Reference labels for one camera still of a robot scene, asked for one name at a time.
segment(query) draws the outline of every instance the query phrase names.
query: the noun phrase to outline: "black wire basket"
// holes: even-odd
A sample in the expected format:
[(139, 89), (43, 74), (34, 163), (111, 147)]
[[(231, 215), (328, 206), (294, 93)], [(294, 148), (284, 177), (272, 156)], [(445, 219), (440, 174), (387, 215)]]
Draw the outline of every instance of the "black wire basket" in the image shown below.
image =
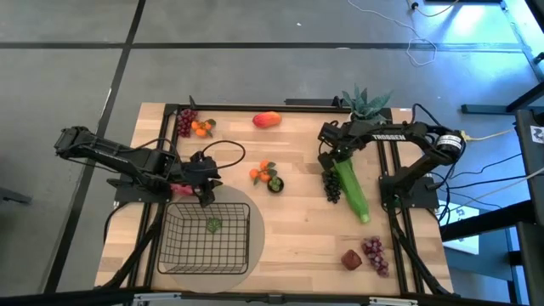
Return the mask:
[[(240, 275), (249, 259), (246, 203), (171, 203), (166, 208), (157, 268), (170, 275)], [(211, 219), (221, 221), (212, 233)]]

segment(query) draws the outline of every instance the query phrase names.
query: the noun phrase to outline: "dark grapes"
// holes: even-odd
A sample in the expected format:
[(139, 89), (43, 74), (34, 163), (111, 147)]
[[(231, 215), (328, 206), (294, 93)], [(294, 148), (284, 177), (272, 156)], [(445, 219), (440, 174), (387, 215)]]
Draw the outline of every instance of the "dark grapes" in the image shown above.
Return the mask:
[(325, 171), (321, 174), (323, 190), (326, 193), (326, 200), (338, 203), (340, 200), (340, 179), (333, 171)]
[(196, 110), (184, 109), (178, 115), (178, 135), (183, 138), (190, 137), (190, 124), (196, 119)]
[(377, 274), (381, 277), (389, 277), (389, 263), (385, 260), (385, 254), (383, 253), (385, 248), (380, 241), (380, 237), (373, 236), (370, 239), (365, 239), (361, 247)]

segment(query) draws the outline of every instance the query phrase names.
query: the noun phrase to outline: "purple grapes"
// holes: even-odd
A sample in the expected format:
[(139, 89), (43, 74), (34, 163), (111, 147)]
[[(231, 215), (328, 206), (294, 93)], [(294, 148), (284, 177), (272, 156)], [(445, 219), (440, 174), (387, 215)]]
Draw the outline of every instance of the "purple grapes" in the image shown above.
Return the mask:
[(178, 115), (177, 127), (179, 136), (183, 138), (190, 137), (190, 124), (196, 119), (196, 116), (198, 116), (196, 110), (184, 109), (181, 111)]
[(380, 237), (373, 236), (365, 239), (361, 244), (363, 253), (368, 257), (372, 267), (381, 277), (389, 277), (389, 263), (385, 260), (385, 247), (383, 247)]

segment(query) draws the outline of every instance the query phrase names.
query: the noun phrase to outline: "red mango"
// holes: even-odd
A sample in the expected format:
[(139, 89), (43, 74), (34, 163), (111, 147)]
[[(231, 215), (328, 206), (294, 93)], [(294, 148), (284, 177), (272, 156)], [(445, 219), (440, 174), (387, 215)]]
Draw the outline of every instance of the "red mango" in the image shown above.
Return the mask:
[(275, 111), (267, 111), (262, 114), (258, 114), (253, 118), (253, 124), (257, 128), (272, 127), (281, 122), (281, 116)]

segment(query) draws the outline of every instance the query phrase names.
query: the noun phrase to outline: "wooden table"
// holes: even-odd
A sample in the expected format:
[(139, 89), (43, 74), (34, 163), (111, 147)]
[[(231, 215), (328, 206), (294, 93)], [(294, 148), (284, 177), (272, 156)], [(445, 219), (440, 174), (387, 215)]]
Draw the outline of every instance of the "wooden table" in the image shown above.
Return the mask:
[[(143, 103), (134, 129), (131, 146), (154, 139), (159, 133), (164, 104)], [(380, 208), (377, 177), (381, 174), (376, 143), (354, 153), (354, 169), (369, 201), (371, 222), (360, 224), (344, 198), (334, 205), (326, 201), (317, 162), (317, 135), (323, 122), (344, 122), (345, 114), (283, 113), (282, 123), (269, 129), (256, 129), (249, 111), (201, 111), (201, 120), (214, 119), (218, 124), (213, 139), (180, 139), (178, 151), (187, 159), (205, 144), (230, 139), (246, 147), (246, 158), (234, 167), (219, 171), (222, 181), (247, 193), (257, 204), (265, 223), (263, 255), (251, 275), (230, 292), (284, 292), (313, 294), (383, 295), (399, 294), (392, 240), (387, 214)], [(394, 122), (409, 121), (411, 111), (392, 109)], [(170, 135), (173, 124), (168, 127)], [(388, 164), (393, 165), (388, 143)], [(218, 165), (233, 162), (240, 156), (238, 148), (221, 144), (207, 152)], [(411, 143), (399, 142), (403, 165), (412, 164), (421, 151)], [(254, 186), (249, 170), (263, 159), (276, 163), (279, 176), (286, 184), (280, 196), (271, 196), (265, 184)], [(131, 203), (111, 220), (95, 285), (106, 283), (121, 267), (133, 250), (142, 213), (142, 203)], [(411, 209), (411, 220), (417, 250), (432, 274), (448, 290), (452, 290), (436, 219), (424, 209)], [(354, 249), (359, 255), (365, 237), (379, 235), (390, 262), (388, 278), (381, 278), (366, 264), (349, 272), (340, 264), (340, 257)], [(137, 285), (143, 284), (147, 253), (142, 256)], [(408, 287), (414, 291), (409, 258), (404, 254)], [(152, 289), (180, 291), (162, 281), (156, 269)]]

